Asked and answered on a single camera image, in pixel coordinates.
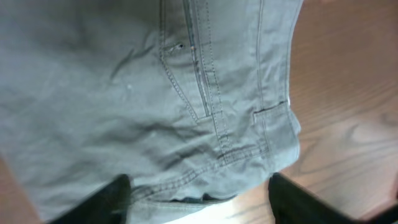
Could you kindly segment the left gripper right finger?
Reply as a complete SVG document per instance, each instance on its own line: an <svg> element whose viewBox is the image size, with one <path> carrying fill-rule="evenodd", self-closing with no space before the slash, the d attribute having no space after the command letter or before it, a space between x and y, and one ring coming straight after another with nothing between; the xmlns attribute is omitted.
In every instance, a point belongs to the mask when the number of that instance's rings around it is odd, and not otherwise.
<svg viewBox="0 0 398 224"><path fill-rule="evenodd" d="M394 224L397 205L367 220L350 218L306 191L284 174L276 172L269 179L268 196L275 224Z"/></svg>

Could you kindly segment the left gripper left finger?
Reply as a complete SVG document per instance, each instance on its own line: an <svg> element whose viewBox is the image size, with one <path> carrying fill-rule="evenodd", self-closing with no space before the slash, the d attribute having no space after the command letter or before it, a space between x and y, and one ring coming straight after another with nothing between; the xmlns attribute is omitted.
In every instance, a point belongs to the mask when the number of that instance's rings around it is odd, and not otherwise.
<svg viewBox="0 0 398 224"><path fill-rule="evenodd" d="M108 185L50 224L126 224L130 196L129 177L126 174L118 175Z"/></svg>

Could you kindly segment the grey shorts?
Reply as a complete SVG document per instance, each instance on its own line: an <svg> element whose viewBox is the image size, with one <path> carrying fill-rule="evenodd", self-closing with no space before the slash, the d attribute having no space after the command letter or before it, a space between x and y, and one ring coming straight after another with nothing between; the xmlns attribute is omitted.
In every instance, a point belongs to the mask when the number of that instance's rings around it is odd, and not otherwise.
<svg viewBox="0 0 398 224"><path fill-rule="evenodd" d="M53 221L116 176L165 223L298 156L290 50L302 0L1 1L1 154Z"/></svg>

